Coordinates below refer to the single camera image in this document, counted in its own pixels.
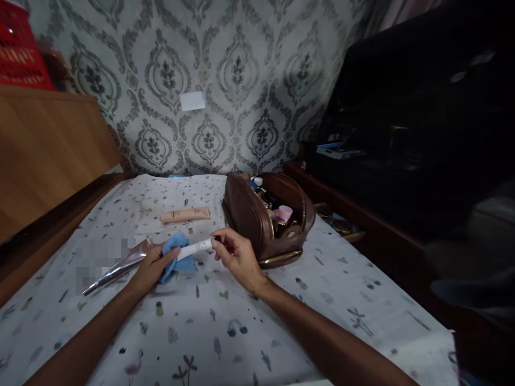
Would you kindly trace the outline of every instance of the white tube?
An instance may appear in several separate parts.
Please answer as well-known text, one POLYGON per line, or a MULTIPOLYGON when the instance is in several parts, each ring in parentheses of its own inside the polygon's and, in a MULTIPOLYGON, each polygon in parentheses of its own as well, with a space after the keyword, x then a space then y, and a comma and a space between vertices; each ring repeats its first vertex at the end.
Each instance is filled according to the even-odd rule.
POLYGON ((179 252, 179 255, 175 258, 175 260, 179 261, 189 255, 212 248, 213 244, 211 244, 211 240, 212 240, 212 238, 204 240, 204 241, 200 241, 196 244, 193 244, 193 245, 190 245, 187 247, 182 247, 181 251, 179 252))

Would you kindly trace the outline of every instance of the white bedsheet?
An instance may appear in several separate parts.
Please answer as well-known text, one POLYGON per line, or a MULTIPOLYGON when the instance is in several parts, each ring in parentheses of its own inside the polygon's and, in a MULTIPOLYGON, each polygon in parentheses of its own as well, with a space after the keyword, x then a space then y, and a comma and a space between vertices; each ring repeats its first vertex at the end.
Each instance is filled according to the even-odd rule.
MULTIPOLYGON (((91 283, 82 282, 85 266, 96 265, 91 276, 99 276, 114 264, 102 259, 121 257, 147 234, 154 242, 178 231, 192 242, 206 239, 225 226, 224 187, 224 176, 141 175, 107 194, 0 310, 0 384, 23 384, 125 285, 127 277, 85 298, 80 292, 91 283), (159 222, 163 211, 206 205, 209 220, 159 222)), ((144 298, 89 385, 268 385, 322 378, 271 310, 213 257, 212 251, 195 255, 195 275, 176 275, 144 298), (134 376, 125 372, 131 364, 134 376)), ((458 384, 448 360, 451 333, 320 218, 300 260, 266 272, 418 383, 458 384)))

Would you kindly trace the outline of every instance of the beige cosmetic tube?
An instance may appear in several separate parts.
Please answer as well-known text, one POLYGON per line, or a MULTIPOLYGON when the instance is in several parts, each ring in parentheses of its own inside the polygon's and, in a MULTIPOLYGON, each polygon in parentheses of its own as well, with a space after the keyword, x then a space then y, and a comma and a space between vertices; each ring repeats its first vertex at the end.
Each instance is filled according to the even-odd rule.
POLYGON ((180 211, 163 213, 161 215, 161 224, 168 224, 169 222, 185 220, 201 220, 206 218, 211 218, 211 215, 209 214, 209 207, 203 206, 200 208, 189 208, 180 211))

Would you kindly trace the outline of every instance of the wooden bed frame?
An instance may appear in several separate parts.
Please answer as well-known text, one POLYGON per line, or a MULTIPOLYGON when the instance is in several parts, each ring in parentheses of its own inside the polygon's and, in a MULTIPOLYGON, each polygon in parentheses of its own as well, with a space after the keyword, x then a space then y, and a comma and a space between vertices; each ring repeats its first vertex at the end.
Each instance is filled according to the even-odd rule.
POLYGON ((0 117, 1 307, 131 175, 91 96, 0 85, 0 117))

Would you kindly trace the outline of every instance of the red plastic basket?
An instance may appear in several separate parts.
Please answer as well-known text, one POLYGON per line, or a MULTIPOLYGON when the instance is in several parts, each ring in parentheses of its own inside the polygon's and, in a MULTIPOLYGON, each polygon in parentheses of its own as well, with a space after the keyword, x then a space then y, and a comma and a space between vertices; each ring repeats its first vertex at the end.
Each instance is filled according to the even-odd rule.
POLYGON ((0 0, 0 84, 53 90, 28 12, 0 0))

